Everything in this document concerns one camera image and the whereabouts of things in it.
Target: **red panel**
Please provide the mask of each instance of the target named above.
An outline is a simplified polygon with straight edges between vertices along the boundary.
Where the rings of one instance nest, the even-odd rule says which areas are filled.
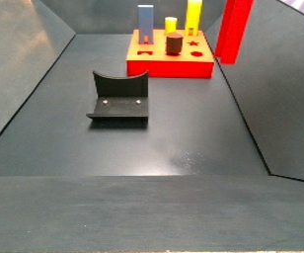
[[[228,0],[227,2],[227,13],[223,15],[223,19],[226,20],[222,22],[224,26],[220,29],[215,51],[216,56],[220,56],[220,63],[234,64],[236,61],[251,7],[252,0]]]
[[[223,19],[222,19],[222,24],[220,24],[220,32],[219,32],[218,43],[216,43],[216,47],[215,47],[215,56],[216,57],[220,57],[220,55],[222,55],[222,49],[223,49],[228,26],[230,26],[230,21],[231,21],[234,3],[235,3],[235,0],[227,0],[226,7],[224,7]]]
[[[212,66],[212,62],[127,60],[127,75],[135,76],[148,70],[150,77],[210,78]]]

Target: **black floor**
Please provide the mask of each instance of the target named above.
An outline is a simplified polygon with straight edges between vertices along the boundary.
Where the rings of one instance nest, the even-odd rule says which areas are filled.
[[[147,128],[91,126],[128,41],[76,36],[0,136],[0,251],[304,250],[304,183],[266,175],[218,67],[150,79]]]

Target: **yellow peg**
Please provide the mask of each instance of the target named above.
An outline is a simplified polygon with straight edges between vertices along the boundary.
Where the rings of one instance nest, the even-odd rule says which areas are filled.
[[[184,35],[198,36],[202,0],[187,0]]]
[[[166,17],[164,18],[164,35],[175,32],[176,30],[176,18]]]

